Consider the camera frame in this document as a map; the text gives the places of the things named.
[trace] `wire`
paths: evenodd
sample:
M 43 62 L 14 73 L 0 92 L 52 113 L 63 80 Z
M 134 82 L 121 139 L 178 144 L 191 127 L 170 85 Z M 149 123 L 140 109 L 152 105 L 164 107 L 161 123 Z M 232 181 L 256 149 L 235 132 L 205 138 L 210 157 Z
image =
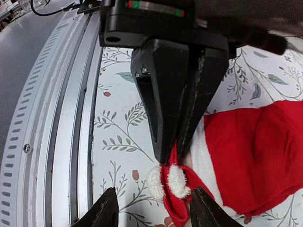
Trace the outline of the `wire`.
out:
M 60 12 L 66 12 L 68 11 L 69 9 L 77 9 L 80 7 L 81 4 L 74 4 L 72 3 L 71 5 L 65 7 L 65 8 L 62 8 L 60 10 L 57 10 L 57 11 L 54 11 L 54 12 L 51 12 L 51 13 L 45 13 L 45 14 L 42 14 L 42 13 L 38 13 L 35 8 L 34 8 L 34 0 L 30 0 L 30 7 L 33 11 L 33 13 L 35 13 L 36 15 L 40 16 L 40 17 L 47 17 L 47 16 L 51 16 L 51 15 L 54 15 L 54 14 L 57 14 L 57 13 L 60 13 Z

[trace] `tablecloth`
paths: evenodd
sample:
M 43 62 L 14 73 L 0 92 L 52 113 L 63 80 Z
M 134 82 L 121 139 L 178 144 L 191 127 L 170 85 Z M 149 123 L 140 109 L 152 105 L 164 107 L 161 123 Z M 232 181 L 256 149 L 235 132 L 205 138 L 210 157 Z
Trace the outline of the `tablecloth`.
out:
M 147 116 L 130 72 L 131 49 L 105 48 L 96 99 L 92 164 L 93 198 L 115 187 L 120 227 L 173 227 L 162 202 L 146 186 L 158 163 Z M 206 114 L 258 108 L 277 100 L 303 99 L 303 56 L 277 56 L 249 46 L 238 49 Z M 248 227 L 302 227 L 303 190 L 253 218 L 234 217 Z

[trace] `gray floor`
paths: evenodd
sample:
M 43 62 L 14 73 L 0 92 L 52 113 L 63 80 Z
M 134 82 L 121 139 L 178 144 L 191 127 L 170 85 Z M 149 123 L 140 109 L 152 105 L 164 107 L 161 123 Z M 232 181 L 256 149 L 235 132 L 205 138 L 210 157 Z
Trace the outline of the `gray floor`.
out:
M 52 1 L 39 12 L 52 12 L 70 1 Z M 32 12 L 0 32 L 0 164 L 21 90 L 50 33 L 64 13 L 38 17 Z

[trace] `green indicator light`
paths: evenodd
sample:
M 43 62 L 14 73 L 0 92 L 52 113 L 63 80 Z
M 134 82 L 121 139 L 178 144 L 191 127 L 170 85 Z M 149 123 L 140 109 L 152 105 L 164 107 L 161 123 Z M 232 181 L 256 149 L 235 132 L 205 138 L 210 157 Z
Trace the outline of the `green indicator light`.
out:
M 181 9 L 176 9 L 176 16 L 182 17 L 182 10 Z
M 139 1 L 132 1 L 132 8 L 138 9 L 139 8 Z

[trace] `screw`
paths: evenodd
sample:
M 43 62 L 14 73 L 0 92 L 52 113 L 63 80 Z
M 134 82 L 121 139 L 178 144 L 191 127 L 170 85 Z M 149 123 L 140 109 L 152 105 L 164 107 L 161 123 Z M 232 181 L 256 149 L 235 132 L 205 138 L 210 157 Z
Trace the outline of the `screw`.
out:
M 24 153 L 29 153 L 30 151 L 31 151 L 31 147 L 30 147 L 30 145 L 27 143 L 26 145 L 24 145 L 24 147 L 23 147 L 23 151 L 24 151 Z
M 142 71 L 142 73 L 148 73 L 146 68 L 142 68 L 141 71 Z

